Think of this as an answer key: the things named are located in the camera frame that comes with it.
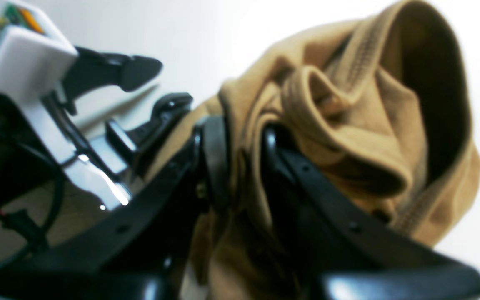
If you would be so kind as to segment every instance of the wire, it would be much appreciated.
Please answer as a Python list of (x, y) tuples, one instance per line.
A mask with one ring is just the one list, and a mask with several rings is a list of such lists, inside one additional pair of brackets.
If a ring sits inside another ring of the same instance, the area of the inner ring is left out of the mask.
[[(53, 223), (55, 222), (57, 215), (60, 212), (60, 209), (62, 207), (62, 202), (64, 198), (64, 175), (61, 173), (59, 170), (58, 166), (46, 155), (42, 154), (40, 151), (36, 150), (35, 148), (18, 142), (14, 138), (1, 133), (0, 132), (0, 138), (6, 140), (7, 142), (14, 144), (24, 150), (25, 152), (29, 153), (30, 155), (36, 157), (37, 159), (43, 161), (49, 169), (52, 171), (52, 173), (55, 175), (55, 190), (53, 191), (53, 202), (51, 203), (51, 209), (47, 215), (47, 218), (42, 225), (41, 232), (42, 235), (45, 235), (47, 231), (51, 228)], [(23, 247), (20, 251), (18, 251), (16, 254), (13, 256), (6, 258), (5, 260), (0, 261), (0, 270), (2, 268), (5, 268), (15, 262), (18, 262), (19, 260), (25, 258), (29, 252), (33, 250), (34, 247), (39, 243), (40, 239), (36, 239), (35, 241), (32, 241), (28, 243), (25, 247)]]

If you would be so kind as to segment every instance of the tan fabric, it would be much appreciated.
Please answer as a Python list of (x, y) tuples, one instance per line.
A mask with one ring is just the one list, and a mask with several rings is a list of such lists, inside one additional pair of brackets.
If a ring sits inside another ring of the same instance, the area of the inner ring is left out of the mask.
[(147, 180), (209, 114), (227, 116), (233, 198), (228, 213), (200, 217), (192, 243), (192, 264), (213, 299), (297, 295), (259, 175), (268, 122), (289, 127), (303, 154), (356, 205), (427, 245), (457, 223), (478, 189), (460, 52), (425, 2), (278, 42), (182, 121)]

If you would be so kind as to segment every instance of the white wall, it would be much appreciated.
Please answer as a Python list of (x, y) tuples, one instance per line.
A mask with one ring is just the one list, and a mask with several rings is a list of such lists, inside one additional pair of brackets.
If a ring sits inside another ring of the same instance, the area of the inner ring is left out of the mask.
[[(148, 55), (164, 63), (160, 87), (116, 115), (126, 127), (147, 119), (160, 95), (188, 91), (198, 102), (238, 76), (274, 41), (312, 25), (361, 18), (392, 0), (31, 0), (75, 45)], [(480, 150), (480, 0), (434, 0), (459, 37), (468, 71)], [(134, 95), (104, 89), (78, 103), (76, 122), (95, 135), (94, 119)], [(480, 269), (480, 192), (472, 211), (437, 247)]]

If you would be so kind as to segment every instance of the black cable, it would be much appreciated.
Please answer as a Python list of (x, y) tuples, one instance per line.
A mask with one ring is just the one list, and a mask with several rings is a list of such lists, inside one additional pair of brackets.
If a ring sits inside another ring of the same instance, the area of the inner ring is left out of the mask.
[[(53, 223), (55, 222), (55, 219), (57, 218), (57, 215), (60, 212), (60, 209), (62, 207), (62, 202), (64, 198), (64, 176), (59, 170), (58, 166), (53, 162), (49, 157), (46, 155), (42, 154), (40, 151), (36, 150), (35, 148), (23, 144), (21, 142), (16, 141), (14, 138), (9, 137), (8, 135), (5, 135), (0, 132), (0, 138), (10, 142), (11, 144), (14, 144), (15, 146), (21, 148), (22, 150), (26, 151), (30, 155), (33, 155), (37, 159), (43, 161), (49, 169), (53, 172), (55, 175), (55, 190), (53, 192), (53, 202), (51, 203), (51, 209), (47, 215), (47, 218), (42, 225), (41, 232), (42, 235), (45, 235), (47, 231), (51, 228)], [(16, 254), (13, 256), (2, 260), (0, 262), (0, 270), (2, 268), (5, 268), (6, 266), (9, 266), (15, 262), (18, 262), (19, 260), (23, 259), (29, 252), (33, 250), (33, 248), (38, 244), (37, 241), (33, 241), (28, 243), (25, 247), (23, 247), (20, 251), (18, 251)]]

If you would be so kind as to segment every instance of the tan cloth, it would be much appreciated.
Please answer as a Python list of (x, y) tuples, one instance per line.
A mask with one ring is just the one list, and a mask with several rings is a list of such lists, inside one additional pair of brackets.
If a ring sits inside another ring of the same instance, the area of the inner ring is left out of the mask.
[(261, 186), (259, 141), (268, 122), (289, 127), (303, 154), (356, 205), (426, 245), (457, 223), (478, 190), (459, 48), (425, 2), (278, 42), (181, 122), (146, 179), (213, 114), (228, 120), (233, 203), (228, 213), (200, 217), (191, 250), (213, 299), (297, 296)]

